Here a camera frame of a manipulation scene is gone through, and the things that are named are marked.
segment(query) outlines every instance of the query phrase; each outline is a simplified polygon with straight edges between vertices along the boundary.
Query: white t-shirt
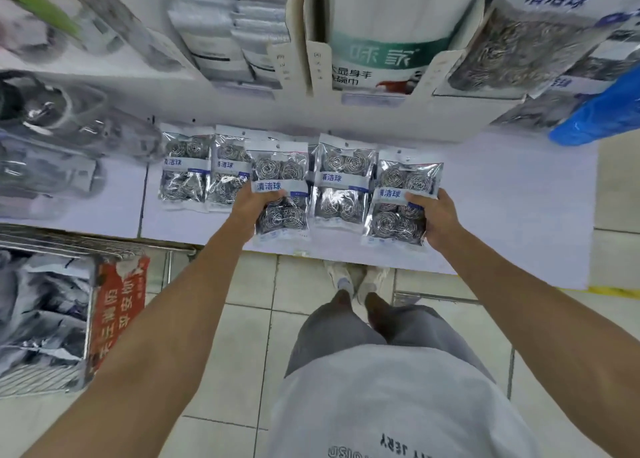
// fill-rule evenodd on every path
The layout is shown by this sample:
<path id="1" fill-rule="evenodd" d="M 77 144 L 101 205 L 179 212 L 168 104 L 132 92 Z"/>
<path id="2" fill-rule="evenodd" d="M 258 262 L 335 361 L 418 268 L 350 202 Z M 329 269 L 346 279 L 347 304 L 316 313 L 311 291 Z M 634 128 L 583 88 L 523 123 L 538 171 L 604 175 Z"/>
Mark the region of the white t-shirt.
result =
<path id="1" fill-rule="evenodd" d="M 268 458 L 539 456 L 500 389 L 436 349 L 362 345 L 317 359 L 284 380 L 271 422 Z"/>

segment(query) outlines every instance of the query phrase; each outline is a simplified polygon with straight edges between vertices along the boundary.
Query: metal wire basket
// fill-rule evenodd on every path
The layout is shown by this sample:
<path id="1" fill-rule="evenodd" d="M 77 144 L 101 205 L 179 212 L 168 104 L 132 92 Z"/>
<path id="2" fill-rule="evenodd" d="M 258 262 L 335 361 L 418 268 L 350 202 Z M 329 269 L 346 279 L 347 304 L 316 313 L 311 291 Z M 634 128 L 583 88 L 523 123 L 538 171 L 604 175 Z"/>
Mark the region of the metal wire basket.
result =
<path id="1" fill-rule="evenodd" d="M 117 262 L 144 255 L 144 245 L 103 240 L 90 236 L 57 233 L 25 226 L 0 224 L 0 249 L 52 254 L 66 258 L 91 258 L 96 262 L 96 273 L 91 285 L 88 317 L 85 331 L 83 358 L 77 363 L 55 367 L 21 364 L 0 377 L 0 398 L 37 395 L 52 392 L 78 391 L 91 380 L 88 365 L 91 321 L 97 294 L 97 271 L 102 262 Z"/>

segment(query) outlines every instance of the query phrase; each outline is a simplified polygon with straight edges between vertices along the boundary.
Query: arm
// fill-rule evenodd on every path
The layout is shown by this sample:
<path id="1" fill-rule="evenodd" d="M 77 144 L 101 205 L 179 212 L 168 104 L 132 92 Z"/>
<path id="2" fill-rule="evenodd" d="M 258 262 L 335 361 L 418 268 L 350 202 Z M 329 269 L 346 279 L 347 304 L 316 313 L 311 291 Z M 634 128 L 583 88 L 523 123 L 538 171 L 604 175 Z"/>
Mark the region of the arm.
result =
<path id="1" fill-rule="evenodd" d="M 245 184 L 196 260 L 133 321 L 84 394 L 25 458 L 160 453 L 200 385 L 242 247 L 265 204 L 280 196 L 252 194 Z"/>
<path id="2" fill-rule="evenodd" d="M 408 195 L 441 252 L 567 417 L 615 457 L 637 456 L 640 342 L 466 231 L 446 191 Z"/>

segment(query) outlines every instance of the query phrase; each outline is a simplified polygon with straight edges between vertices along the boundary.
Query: person's left hand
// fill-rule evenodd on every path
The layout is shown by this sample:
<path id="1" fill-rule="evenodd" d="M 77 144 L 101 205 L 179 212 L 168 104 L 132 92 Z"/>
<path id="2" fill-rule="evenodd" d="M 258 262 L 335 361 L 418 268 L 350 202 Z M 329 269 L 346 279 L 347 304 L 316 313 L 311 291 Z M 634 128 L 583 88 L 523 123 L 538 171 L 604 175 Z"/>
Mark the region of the person's left hand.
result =
<path id="1" fill-rule="evenodd" d="M 284 190 L 254 194 L 251 191 L 251 182 L 245 182 L 236 195 L 236 201 L 229 216 L 229 221 L 242 231 L 245 242 L 253 237 L 255 221 L 258 220 L 265 205 L 278 200 L 285 194 Z"/>

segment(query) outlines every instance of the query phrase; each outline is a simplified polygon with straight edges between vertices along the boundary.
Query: hand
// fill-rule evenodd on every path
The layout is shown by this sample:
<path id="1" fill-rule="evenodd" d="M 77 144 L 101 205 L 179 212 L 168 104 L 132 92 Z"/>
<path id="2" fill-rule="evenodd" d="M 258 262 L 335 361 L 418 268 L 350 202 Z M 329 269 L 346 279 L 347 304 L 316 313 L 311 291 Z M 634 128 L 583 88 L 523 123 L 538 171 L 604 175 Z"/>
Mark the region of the hand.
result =
<path id="1" fill-rule="evenodd" d="M 409 192 L 405 194 L 405 198 L 424 209 L 424 216 L 427 219 L 426 238 L 436 251 L 442 252 L 452 238 L 464 230 L 458 221 L 456 206 L 444 188 L 439 189 L 437 199 Z"/>
<path id="2" fill-rule="evenodd" d="M 228 221 L 240 228 L 245 242 L 249 241 L 253 237 L 255 221 L 258 220 L 265 205 L 278 200 L 285 194 L 284 190 L 254 194 L 251 191 L 251 182 L 247 181 L 236 195 Z"/>

